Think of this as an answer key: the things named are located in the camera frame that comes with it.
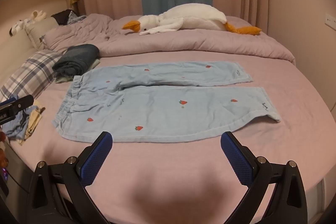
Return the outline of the light blue strawberry pants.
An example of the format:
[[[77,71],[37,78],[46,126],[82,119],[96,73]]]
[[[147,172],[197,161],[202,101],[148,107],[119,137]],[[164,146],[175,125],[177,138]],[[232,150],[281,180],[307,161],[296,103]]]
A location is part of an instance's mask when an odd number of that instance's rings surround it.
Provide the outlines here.
[[[53,120],[65,139],[179,143],[236,131],[258,117],[281,120],[266,91],[238,63],[102,67],[77,76]]]

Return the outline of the dark clothing near headboard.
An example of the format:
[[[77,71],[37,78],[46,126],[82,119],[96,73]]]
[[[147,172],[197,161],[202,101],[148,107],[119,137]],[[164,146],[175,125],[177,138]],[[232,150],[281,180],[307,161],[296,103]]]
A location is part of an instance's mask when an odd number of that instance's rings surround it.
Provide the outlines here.
[[[74,10],[66,9],[64,11],[58,12],[51,15],[54,18],[59,26],[65,26],[69,21],[78,17],[78,14]]]

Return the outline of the blue crumpled cloth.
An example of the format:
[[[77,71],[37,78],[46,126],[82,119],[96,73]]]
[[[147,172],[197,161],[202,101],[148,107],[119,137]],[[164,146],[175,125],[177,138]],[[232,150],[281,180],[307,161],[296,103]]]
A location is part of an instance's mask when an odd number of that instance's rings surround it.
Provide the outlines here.
[[[37,106],[31,106],[18,112],[15,119],[2,125],[2,130],[9,139],[23,140],[29,122],[30,114]]]

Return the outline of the cream folded cloth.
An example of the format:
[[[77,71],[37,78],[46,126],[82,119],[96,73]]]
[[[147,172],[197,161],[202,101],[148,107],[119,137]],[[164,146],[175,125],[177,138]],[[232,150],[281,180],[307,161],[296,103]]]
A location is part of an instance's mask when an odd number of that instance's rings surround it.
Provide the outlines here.
[[[33,134],[33,132],[35,131],[38,123],[41,121],[42,119],[42,113],[45,111],[45,107],[43,107],[39,101],[35,100],[33,106],[35,107],[35,109],[31,112],[31,114],[29,115],[29,120],[28,120],[28,124],[27,124],[27,128],[26,128],[26,132],[25,132],[25,136],[23,138],[23,140],[19,140],[18,143],[20,145],[23,145],[23,143],[29,138],[31,137],[31,135]]]

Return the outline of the plaid pillow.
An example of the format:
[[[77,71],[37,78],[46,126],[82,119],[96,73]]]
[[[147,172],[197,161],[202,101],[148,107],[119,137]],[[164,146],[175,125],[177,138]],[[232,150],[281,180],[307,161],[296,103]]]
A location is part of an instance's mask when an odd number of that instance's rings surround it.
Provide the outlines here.
[[[53,82],[53,66],[62,55],[51,50],[34,53],[1,86],[1,102],[32,95],[34,99]]]

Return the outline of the dark blue folded jeans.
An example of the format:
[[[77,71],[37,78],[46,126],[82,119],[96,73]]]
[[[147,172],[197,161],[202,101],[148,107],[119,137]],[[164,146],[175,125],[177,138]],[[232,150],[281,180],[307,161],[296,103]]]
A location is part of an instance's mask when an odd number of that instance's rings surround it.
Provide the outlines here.
[[[69,47],[66,53],[52,67],[55,77],[81,76],[100,58],[99,49],[93,44]]]

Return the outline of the white plush toy on headboard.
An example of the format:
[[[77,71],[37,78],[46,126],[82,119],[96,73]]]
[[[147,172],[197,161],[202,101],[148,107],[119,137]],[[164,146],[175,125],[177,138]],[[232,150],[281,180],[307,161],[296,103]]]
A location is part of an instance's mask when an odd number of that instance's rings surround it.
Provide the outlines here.
[[[28,26],[35,24],[37,22],[40,22],[43,19],[46,19],[47,13],[44,12],[43,10],[41,11],[33,11],[31,15],[24,19],[24,20],[19,20],[14,25],[10,28],[9,30],[9,35],[12,37],[16,35],[19,31],[26,29]]]

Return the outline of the pink quilted duvet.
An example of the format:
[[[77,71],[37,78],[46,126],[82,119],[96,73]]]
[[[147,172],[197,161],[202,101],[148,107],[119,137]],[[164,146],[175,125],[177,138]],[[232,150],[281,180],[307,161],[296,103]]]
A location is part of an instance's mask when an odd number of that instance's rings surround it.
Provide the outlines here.
[[[208,51],[282,59],[295,63],[290,50],[261,33],[257,36],[213,30],[179,30],[139,35],[123,30],[124,24],[136,20],[126,16],[114,20],[102,14],[90,14],[84,20],[49,30],[43,44],[59,53],[79,44],[95,45],[102,57],[116,57],[150,52]]]

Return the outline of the white goose plush toy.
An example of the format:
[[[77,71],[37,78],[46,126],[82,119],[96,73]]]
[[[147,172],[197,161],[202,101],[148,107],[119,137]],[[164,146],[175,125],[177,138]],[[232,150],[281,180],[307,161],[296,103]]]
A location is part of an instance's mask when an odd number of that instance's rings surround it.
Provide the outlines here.
[[[138,20],[126,23],[122,29],[131,30],[140,35],[196,29],[228,31],[242,35],[261,33],[261,29],[254,26],[234,27],[228,23],[223,12],[202,3],[187,3],[175,6],[159,15],[144,15]]]

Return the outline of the white wall power strip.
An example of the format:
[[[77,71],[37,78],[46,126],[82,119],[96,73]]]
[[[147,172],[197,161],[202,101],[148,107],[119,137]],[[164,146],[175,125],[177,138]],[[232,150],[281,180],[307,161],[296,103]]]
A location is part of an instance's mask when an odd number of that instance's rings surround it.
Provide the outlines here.
[[[328,13],[325,14],[325,24],[333,30],[336,30],[336,18]]]

